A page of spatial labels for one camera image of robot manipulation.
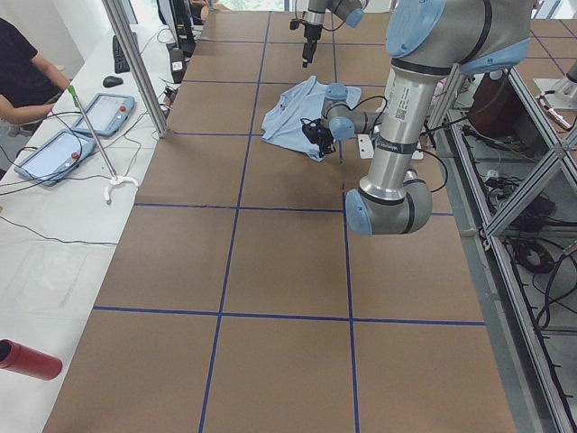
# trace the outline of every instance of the person's arm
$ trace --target person's arm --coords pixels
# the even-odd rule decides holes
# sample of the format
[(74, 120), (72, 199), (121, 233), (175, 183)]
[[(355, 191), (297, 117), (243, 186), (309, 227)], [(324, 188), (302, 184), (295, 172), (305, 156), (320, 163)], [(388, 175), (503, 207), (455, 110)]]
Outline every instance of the person's arm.
[(11, 124), (28, 124), (43, 119), (53, 107), (54, 104), (14, 108), (8, 99), (0, 95), (0, 118)]
[(66, 90), (70, 85), (70, 80), (62, 74), (50, 61), (44, 59), (40, 53), (36, 54), (30, 60), (32, 65), (42, 74), (50, 79), (54, 86), (60, 90)]

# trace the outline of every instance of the computer mouse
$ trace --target computer mouse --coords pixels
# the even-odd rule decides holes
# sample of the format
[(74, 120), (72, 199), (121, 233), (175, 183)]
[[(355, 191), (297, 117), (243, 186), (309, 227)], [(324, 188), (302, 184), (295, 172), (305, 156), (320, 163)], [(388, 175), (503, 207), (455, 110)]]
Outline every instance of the computer mouse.
[(120, 77), (115, 77), (114, 75), (109, 75), (102, 81), (102, 85), (105, 88), (113, 88), (114, 86), (119, 86), (124, 83), (124, 80)]

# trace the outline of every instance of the blue joint cap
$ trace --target blue joint cap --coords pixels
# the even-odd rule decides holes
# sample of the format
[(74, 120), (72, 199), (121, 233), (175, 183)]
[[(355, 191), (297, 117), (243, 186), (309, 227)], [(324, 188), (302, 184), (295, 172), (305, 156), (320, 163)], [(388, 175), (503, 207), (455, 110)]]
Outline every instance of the blue joint cap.
[(447, 0), (400, 2), (387, 26), (389, 56), (401, 59), (415, 51), (433, 32)]
[(335, 117), (328, 123), (335, 140), (348, 140), (354, 137), (354, 123), (346, 117)]
[(346, 101), (348, 90), (341, 83), (329, 84), (325, 91), (325, 98), (331, 101)]
[(354, 233), (365, 236), (372, 235), (372, 225), (367, 205), (362, 200), (359, 191), (351, 189), (346, 193), (344, 208), (346, 209), (346, 221)]
[(463, 75), (473, 75), (502, 70), (504, 68), (512, 68), (527, 56), (529, 43), (530, 39), (527, 38), (513, 45), (509, 45), (507, 48), (472, 60), (469, 63), (461, 65), (460, 72)]
[(355, 9), (349, 14), (349, 16), (346, 17), (345, 22), (347, 23), (347, 25), (350, 25), (351, 27), (354, 28), (357, 25), (359, 25), (363, 17), (364, 17), (364, 11), (362, 9)]

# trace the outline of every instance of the keyboard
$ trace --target keyboard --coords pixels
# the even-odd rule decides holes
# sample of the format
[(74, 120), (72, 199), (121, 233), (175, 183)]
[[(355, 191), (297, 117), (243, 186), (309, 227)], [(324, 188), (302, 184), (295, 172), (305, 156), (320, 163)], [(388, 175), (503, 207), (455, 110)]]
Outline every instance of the keyboard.
[[(136, 33), (133, 32), (134, 42), (136, 42), (136, 46), (138, 47), (138, 37)], [(114, 73), (122, 74), (123, 72), (129, 72), (130, 66), (128, 64), (128, 60), (126, 56), (124, 56), (123, 49), (120, 46), (120, 42), (116, 35), (112, 37), (112, 55), (114, 58)]]

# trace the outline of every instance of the window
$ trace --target window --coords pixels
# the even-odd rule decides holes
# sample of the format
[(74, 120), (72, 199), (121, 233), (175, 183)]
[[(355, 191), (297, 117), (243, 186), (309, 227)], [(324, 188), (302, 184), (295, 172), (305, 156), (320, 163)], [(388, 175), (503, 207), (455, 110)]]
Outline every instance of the window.
[(139, 23), (158, 23), (160, 25), (156, 0), (131, 0)]
[(222, 6), (234, 11), (287, 11), (288, 0), (220, 0)]

